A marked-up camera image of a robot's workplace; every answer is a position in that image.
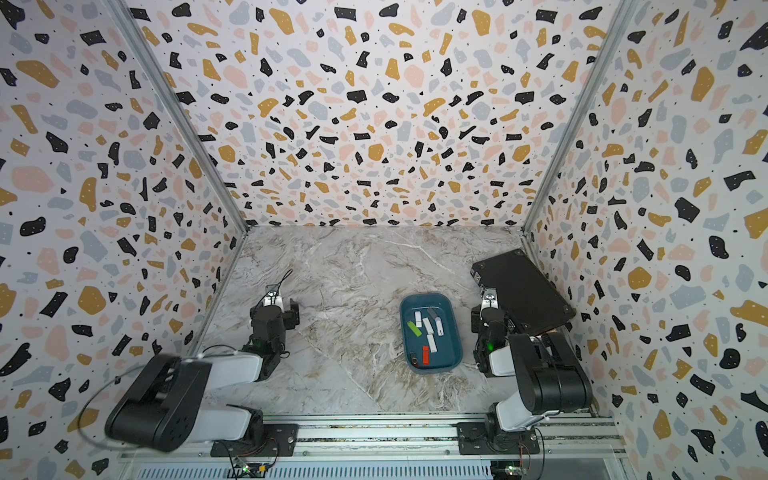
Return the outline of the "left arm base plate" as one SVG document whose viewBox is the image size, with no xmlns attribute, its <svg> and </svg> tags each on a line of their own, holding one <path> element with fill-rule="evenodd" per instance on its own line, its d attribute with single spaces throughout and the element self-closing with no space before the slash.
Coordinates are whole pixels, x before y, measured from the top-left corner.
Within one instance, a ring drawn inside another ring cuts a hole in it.
<svg viewBox="0 0 768 480">
<path fill-rule="evenodd" d="M 274 458 L 291 457 L 296 447 L 299 425 L 295 423 L 267 423 L 247 432 L 239 440 L 213 443 L 212 458 Z"/>
</svg>

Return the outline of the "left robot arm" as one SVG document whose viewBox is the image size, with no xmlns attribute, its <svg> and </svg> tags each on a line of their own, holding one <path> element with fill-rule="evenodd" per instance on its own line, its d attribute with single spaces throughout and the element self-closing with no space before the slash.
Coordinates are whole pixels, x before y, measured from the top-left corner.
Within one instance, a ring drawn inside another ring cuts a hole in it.
<svg viewBox="0 0 768 480">
<path fill-rule="evenodd" d="M 278 440 L 268 438 L 263 412 L 225 404 L 206 407 L 207 393 L 267 380 L 287 350 L 287 332 L 300 324 L 300 306 L 268 294 L 252 307 L 252 332 L 231 353 L 191 358 L 158 354 L 140 371 L 107 417 L 110 440 L 160 452 L 188 443 L 216 443 L 216 455 L 262 453 Z"/>
</svg>

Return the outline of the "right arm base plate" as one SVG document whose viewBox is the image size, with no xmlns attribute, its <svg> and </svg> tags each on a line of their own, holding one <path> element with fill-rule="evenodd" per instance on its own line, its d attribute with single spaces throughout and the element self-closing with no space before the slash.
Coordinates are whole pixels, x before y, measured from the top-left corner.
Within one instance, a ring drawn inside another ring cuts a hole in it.
<svg viewBox="0 0 768 480">
<path fill-rule="evenodd" d="M 461 455 L 540 453 L 538 436 L 532 430 L 507 432 L 484 422 L 461 422 L 456 433 Z"/>
</svg>

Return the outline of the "white usb flash drive long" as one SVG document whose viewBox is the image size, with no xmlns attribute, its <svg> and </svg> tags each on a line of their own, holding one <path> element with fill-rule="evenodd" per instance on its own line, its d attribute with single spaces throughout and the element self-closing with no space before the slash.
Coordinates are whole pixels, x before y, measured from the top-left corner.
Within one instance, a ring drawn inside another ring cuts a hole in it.
<svg viewBox="0 0 768 480">
<path fill-rule="evenodd" d="M 432 334 L 427 335 L 427 342 L 429 350 L 432 354 L 436 353 L 438 351 L 435 338 Z"/>
</svg>

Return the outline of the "teal plastic storage box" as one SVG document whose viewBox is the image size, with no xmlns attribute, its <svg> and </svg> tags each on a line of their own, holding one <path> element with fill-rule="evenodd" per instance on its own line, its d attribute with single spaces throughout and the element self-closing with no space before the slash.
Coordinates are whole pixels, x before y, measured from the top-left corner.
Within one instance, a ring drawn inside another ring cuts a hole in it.
<svg viewBox="0 0 768 480">
<path fill-rule="evenodd" d="M 405 297 L 400 304 L 405 361 L 417 374 L 456 368 L 464 353 L 453 306 L 443 294 Z"/>
</svg>

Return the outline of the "right frame post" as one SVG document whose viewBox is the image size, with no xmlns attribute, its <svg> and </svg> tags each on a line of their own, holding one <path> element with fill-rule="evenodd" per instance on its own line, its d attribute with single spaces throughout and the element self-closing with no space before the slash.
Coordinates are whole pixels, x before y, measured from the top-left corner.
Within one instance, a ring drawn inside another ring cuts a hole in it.
<svg viewBox="0 0 768 480">
<path fill-rule="evenodd" d="M 594 102 L 597 91 L 602 84 L 602 79 L 606 74 L 606 70 L 615 55 L 615 52 L 620 44 L 621 37 L 626 31 L 626 28 L 631 20 L 634 11 L 636 10 L 638 2 L 636 0 L 620 1 L 616 13 L 611 20 L 609 28 L 606 32 L 606 38 L 603 42 L 601 50 L 597 55 L 594 66 L 587 78 L 587 81 L 578 97 L 578 101 L 571 113 L 564 129 L 563 135 L 557 148 L 554 152 L 554 157 L 550 166 L 548 167 L 546 174 L 543 177 L 540 188 L 534 198 L 531 209 L 525 219 L 522 227 L 522 233 L 527 237 L 534 229 L 537 215 L 543 210 L 546 200 L 548 198 L 548 192 L 551 190 L 555 183 L 555 178 L 561 167 L 563 166 L 568 153 L 571 150 L 573 142 L 577 136 L 577 133 L 581 127 L 581 124 L 586 117 L 588 110 Z"/>
</svg>

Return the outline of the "left frame post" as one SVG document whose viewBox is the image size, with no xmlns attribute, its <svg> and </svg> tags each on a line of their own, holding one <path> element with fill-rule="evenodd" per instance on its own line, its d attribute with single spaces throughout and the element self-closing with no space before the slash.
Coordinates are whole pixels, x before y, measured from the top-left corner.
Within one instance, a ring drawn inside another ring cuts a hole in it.
<svg viewBox="0 0 768 480">
<path fill-rule="evenodd" d="M 142 31 L 136 25 L 128 5 L 125 1 L 112 0 L 103 1 L 103 4 L 117 29 L 127 41 L 134 57 L 145 71 L 158 99 L 167 110 L 182 139 L 190 147 L 212 189 L 220 199 L 229 220 L 237 227 L 241 234 L 246 235 L 248 233 L 246 222 L 241 217 L 239 209 L 225 187 L 216 166 L 211 161 L 199 136 L 194 131 L 189 118 L 181 108 L 173 88 L 166 81 L 164 72 L 147 44 Z"/>
</svg>

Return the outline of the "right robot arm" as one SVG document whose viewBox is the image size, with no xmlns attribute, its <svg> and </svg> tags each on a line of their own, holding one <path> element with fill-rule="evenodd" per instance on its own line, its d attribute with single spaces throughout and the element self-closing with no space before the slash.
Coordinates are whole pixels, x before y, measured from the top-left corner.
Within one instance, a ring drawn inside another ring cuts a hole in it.
<svg viewBox="0 0 768 480">
<path fill-rule="evenodd" d="M 472 309 L 471 331 L 477 335 L 473 357 L 478 370 L 517 384 L 510 397 L 494 403 L 486 414 L 489 437 L 529 431 L 552 416 L 591 405 L 590 380 L 562 333 L 519 333 L 511 318 L 488 302 Z"/>
</svg>

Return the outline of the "black flat case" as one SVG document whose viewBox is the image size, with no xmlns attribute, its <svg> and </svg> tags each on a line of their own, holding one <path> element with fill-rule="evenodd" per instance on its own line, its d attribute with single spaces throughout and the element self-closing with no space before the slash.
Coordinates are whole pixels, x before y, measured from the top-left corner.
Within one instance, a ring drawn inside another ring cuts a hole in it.
<svg viewBox="0 0 768 480">
<path fill-rule="evenodd" d="M 576 315 L 521 248 L 473 263 L 470 274 L 481 289 L 496 290 L 499 308 L 520 333 L 540 335 Z"/>
</svg>

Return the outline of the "frame post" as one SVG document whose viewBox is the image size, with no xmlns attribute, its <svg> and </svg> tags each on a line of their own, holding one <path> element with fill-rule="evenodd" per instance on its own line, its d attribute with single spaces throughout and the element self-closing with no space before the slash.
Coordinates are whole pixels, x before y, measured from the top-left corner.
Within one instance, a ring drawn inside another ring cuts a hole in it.
<svg viewBox="0 0 768 480">
<path fill-rule="evenodd" d="M 167 110 L 182 139 L 190 147 L 212 189 L 220 199 L 229 220 L 237 227 L 241 234 L 246 235 L 248 233 L 246 222 L 241 217 L 239 209 L 225 187 L 216 166 L 211 161 L 199 136 L 194 131 L 189 118 L 181 108 L 173 88 L 166 81 L 164 72 L 147 44 L 142 31 L 136 25 L 128 5 L 125 1 L 112 0 L 103 1 L 103 4 L 117 29 L 127 41 L 134 57 L 145 71 L 158 99 Z"/>
<path fill-rule="evenodd" d="M 548 198 L 548 192 L 551 190 L 555 183 L 555 178 L 561 167 L 563 166 L 568 153 L 571 150 L 573 142 L 577 136 L 577 133 L 581 127 L 581 124 L 586 117 L 588 110 L 594 102 L 597 91 L 602 84 L 602 79 L 606 74 L 606 70 L 615 55 L 615 52 L 620 44 L 621 37 L 626 31 L 626 28 L 631 20 L 634 11 L 636 10 L 638 2 L 636 0 L 620 1 L 616 13 L 611 20 L 609 28 L 606 32 L 606 38 L 603 42 L 601 50 L 597 55 L 594 66 L 587 78 L 587 81 L 578 97 L 578 101 L 571 113 L 564 129 L 563 135 L 557 148 L 554 152 L 554 157 L 550 166 L 548 167 L 546 174 L 543 177 L 540 188 L 534 198 L 531 209 L 525 219 L 522 227 L 522 233 L 527 237 L 534 229 L 537 215 L 543 210 L 546 200 Z"/>
</svg>

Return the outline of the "green usb flash drive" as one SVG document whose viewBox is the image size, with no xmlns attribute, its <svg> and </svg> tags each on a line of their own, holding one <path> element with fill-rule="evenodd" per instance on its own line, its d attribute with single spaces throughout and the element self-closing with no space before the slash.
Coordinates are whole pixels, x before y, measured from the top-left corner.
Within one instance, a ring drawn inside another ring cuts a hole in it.
<svg viewBox="0 0 768 480">
<path fill-rule="evenodd" d="M 414 322 L 411 322 L 411 321 L 409 321 L 409 322 L 407 323 L 407 326 L 408 326 L 408 328 L 410 329 L 410 331 L 411 331 L 411 332 L 412 332 L 412 333 L 413 333 L 413 334 L 414 334 L 416 337 L 420 337 L 420 336 L 422 335 L 422 332 L 421 332 L 420 328 L 419 328 L 419 327 L 418 327 L 418 326 L 417 326 L 417 325 L 416 325 Z"/>
</svg>

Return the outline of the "aluminium mounting rail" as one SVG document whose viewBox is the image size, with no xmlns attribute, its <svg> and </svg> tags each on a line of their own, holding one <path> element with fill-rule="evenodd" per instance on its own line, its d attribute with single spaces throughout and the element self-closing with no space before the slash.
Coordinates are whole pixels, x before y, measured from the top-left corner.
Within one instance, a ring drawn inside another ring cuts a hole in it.
<svg viewBox="0 0 768 480">
<path fill-rule="evenodd" d="M 612 420 L 556 416 L 491 446 L 480 414 L 272 416 L 263 448 L 193 444 L 118 459 L 122 479 L 632 479 Z"/>
</svg>

